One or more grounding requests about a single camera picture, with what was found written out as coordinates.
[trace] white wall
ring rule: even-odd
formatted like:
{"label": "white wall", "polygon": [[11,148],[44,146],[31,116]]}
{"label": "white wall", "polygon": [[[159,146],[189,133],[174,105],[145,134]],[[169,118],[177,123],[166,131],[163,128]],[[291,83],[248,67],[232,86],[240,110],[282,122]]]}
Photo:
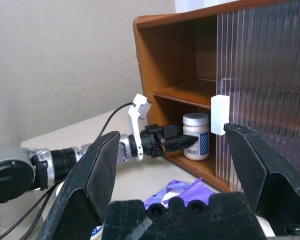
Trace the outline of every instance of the white wall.
{"label": "white wall", "polygon": [[0,0],[0,145],[131,101],[132,21],[174,11],[173,0]]}
{"label": "white wall", "polygon": [[237,0],[175,0],[175,12],[184,13]]}

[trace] jar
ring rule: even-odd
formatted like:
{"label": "jar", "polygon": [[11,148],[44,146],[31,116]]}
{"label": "jar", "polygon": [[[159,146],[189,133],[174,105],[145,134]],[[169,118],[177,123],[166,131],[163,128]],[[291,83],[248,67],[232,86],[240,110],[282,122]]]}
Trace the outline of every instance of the jar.
{"label": "jar", "polygon": [[183,150],[187,159],[201,161],[209,156],[209,115],[189,113],[183,116],[183,135],[198,137],[198,140]]}

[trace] wooden shelf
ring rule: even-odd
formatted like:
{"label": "wooden shelf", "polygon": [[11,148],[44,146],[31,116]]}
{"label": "wooden shelf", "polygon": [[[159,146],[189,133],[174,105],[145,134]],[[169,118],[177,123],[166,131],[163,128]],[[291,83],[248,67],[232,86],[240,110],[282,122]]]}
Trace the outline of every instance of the wooden shelf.
{"label": "wooden shelf", "polygon": [[197,20],[202,18],[207,18],[210,16],[216,16],[222,13],[228,13],[232,11],[237,11],[241,9],[247,8],[255,8],[264,5],[270,5],[280,2],[285,2],[287,0],[240,0],[233,1],[224,4],[219,4],[216,6],[205,7],[202,9],[184,12],[184,13],[176,13],[169,15],[157,15],[152,18],[149,16],[142,16],[136,18],[134,21],[136,22],[137,28],[150,28],[155,26],[163,26],[173,23],[180,23],[185,21]]}
{"label": "wooden shelf", "polygon": [[199,78],[161,90],[155,90],[153,95],[210,109],[211,97],[216,95],[216,81]]}
{"label": "wooden shelf", "polygon": [[203,161],[192,161],[187,159],[182,151],[172,152],[165,158],[178,166],[190,171],[194,175],[203,178],[207,183],[223,192],[230,192],[229,187],[216,179],[216,155],[210,152],[207,159]]}

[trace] cable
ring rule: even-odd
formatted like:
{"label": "cable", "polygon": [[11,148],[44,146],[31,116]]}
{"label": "cable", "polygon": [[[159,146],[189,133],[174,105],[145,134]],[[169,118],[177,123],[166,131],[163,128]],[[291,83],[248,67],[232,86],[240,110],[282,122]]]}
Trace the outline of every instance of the cable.
{"label": "cable", "polygon": [[101,131],[100,131],[100,133],[99,133],[99,135],[98,135],[97,138],[99,138],[99,137],[102,136],[102,134],[104,133],[104,131],[105,131],[105,129],[106,129],[108,123],[110,122],[111,118],[112,118],[112,117],[113,117],[120,109],[123,109],[124,107],[129,106],[129,105],[131,105],[131,104],[132,104],[132,102],[128,102],[128,103],[126,103],[126,104],[124,104],[124,105],[118,107],[116,110],[114,110],[113,113],[111,113],[111,115],[110,115],[110,116],[108,117],[108,119],[106,120],[106,122],[105,122],[103,128],[101,129]]}
{"label": "cable", "polygon": [[39,212],[37,213],[37,215],[36,215],[36,217],[35,217],[33,223],[31,224],[31,226],[30,226],[30,228],[28,229],[28,231],[26,231],[26,233],[20,238],[20,240],[25,240],[27,237],[29,237],[29,235],[31,234],[31,232],[35,229],[35,226],[36,226],[37,223],[39,222],[39,219],[40,219],[40,217],[41,217],[41,215],[42,215],[42,213],[43,213],[43,211],[44,211],[44,209],[45,209],[45,207],[46,207],[46,205],[47,205],[47,203],[48,203],[48,201],[49,201],[51,195],[54,193],[54,190],[56,189],[57,185],[58,185],[58,184],[53,185],[53,186],[48,190],[48,191],[50,191],[50,192],[49,192],[49,194],[46,196],[44,202],[42,203],[42,206],[41,206]]}
{"label": "cable", "polygon": [[10,227],[5,233],[3,233],[0,236],[0,240],[3,239],[5,236],[7,236],[9,233],[11,233],[38,205],[39,203],[53,190],[51,190],[52,188],[50,188],[48,191],[46,191],[42,197],[39,198],[38,201],[36,201],[36,203],[12,226]]}

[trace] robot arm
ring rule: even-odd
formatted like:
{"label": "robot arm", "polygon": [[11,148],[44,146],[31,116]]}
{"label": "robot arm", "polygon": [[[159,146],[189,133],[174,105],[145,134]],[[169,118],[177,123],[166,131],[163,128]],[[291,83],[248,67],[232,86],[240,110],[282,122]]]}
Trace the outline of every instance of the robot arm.
{"label": "robot arm", "polygon": [[[128,110],[133,134],[118,133],[116,164],[129,162],[133,158],[140,161],[144,155],[153,158],[163,156],[188,148],[197,141],[197,137],[189,135],[166,139],[182,132],[176,125],[150,125],[140,132],[138,119],[145,119],[150,106],[151,102],[145,96],[137,94],[134,98]],[[44,190],[63,182],[91,145],[87,143],[81,147],[59,150],[0,148],[0,203],[6,203],[27,191]]]}

